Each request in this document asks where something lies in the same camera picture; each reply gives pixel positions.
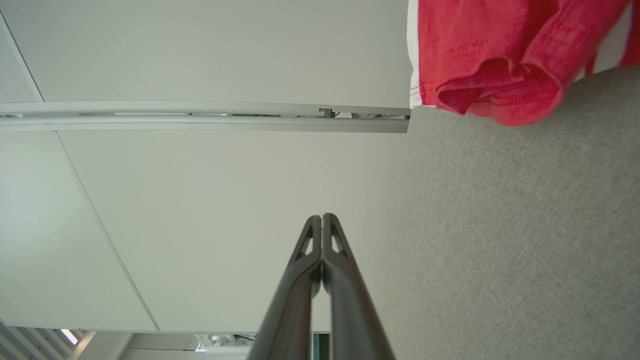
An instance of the folded fabric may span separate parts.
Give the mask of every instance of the folded fabric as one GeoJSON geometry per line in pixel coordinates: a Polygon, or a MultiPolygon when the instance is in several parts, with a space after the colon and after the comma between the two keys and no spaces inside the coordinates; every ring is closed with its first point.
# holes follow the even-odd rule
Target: folded fabric
{"type": "Polygon", "coordinates": [[[640,0],[411,0],[407,35],[412,108],[525,125],[576,79],[640,64],[640,0]]]}

